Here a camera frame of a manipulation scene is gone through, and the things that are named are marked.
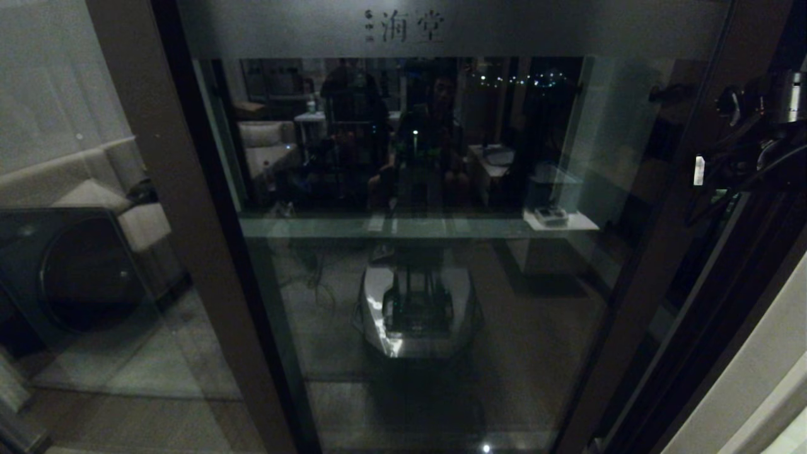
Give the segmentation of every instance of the door frame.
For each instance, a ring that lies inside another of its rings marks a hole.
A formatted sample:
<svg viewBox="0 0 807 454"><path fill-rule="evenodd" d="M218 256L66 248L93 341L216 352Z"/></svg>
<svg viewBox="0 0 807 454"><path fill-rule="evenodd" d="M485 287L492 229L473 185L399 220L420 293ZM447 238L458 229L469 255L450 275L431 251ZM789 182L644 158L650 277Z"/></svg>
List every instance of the door frame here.
<svg viewBox="0 0 807 454"><path fill-rule="evenodd" d="M224 170L203 109L175 0L88 0L98 39L132 131L153 173L177 249L188 263L214 330L267 447L321 450L309 409L296 408L263 307ZM710 62L696 108L676 150L663 201L625 265L612 311L592 349L552 451L579 454L606 411L633 354L695 237L683 219L692 194L689 165L715 141L712 99L724 86L764 74L791 2L737 0ZM171 149L168 155L163 150ZM278 429L273 421L284 418Z"/></svg>

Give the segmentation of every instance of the washing machine door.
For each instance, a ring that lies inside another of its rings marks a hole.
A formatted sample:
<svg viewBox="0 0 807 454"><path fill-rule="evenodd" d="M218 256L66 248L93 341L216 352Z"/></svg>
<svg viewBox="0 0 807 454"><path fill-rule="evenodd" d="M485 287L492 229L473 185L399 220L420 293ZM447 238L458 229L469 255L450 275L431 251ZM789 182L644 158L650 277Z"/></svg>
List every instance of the washing machine door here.
<svg viewBox="0 0 807 454"><path fill-rule="evenodd" d="M106 216L61 230L46 249L40 270L44 312L72 331L114 326L146 296L128 249Z"/></svg>

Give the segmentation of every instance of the white sofa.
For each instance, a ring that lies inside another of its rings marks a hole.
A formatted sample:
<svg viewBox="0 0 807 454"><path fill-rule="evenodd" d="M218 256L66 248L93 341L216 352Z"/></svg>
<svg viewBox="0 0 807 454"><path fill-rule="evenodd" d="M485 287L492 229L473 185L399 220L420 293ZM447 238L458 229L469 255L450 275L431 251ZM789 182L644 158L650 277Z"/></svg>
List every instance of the white sofa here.
<svg viewBox="0 0 807 454"><path fill-rule="evenodd" d="M159 203L134 205L127 193L146 178L134 137L0 175L0 207L110 209L149 294L157 299L185 276Z"/></svg>
<svg viewBox="0 0 807 454"><path fill-rule="evenodd" d="M241 144L244 146L249 177L259 201L266 200L271 182L266 174L300 166L303 162L295 139L295 126L290 121L239 121Z"/></svg>

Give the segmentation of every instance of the washing machine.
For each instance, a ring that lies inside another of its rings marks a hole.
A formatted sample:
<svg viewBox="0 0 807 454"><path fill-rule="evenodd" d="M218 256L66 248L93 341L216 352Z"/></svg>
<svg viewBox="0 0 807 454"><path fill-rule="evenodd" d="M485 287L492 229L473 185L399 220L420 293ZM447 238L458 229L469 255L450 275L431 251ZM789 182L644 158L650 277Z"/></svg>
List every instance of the washing machine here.
<svg viewBox="0 0 807 454"><path fill-rule="evenodd" d="M60 350L151 304L115 214L103 208L0 209L0 289L0 304L14 306L5 312L27 324L4 339L12 351L30 350L28 331Z"/></svg>

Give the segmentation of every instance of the glass panel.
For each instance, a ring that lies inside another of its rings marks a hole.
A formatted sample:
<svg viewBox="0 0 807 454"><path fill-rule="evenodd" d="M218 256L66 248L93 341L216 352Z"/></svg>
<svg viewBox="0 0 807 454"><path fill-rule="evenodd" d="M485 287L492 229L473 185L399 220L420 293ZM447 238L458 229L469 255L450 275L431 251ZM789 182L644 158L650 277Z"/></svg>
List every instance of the glass panel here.
<svg viewBox="0 0 807 454"><path fill-rule="evenodd" d="M85 3L0 2L0 36L0 439L262 451Z"/></svg>
<svg viewBox="0 0 807 454"><path fill-rule="evenodd" d="M548 450L726 4L180 6L304 429Z"/></svg>

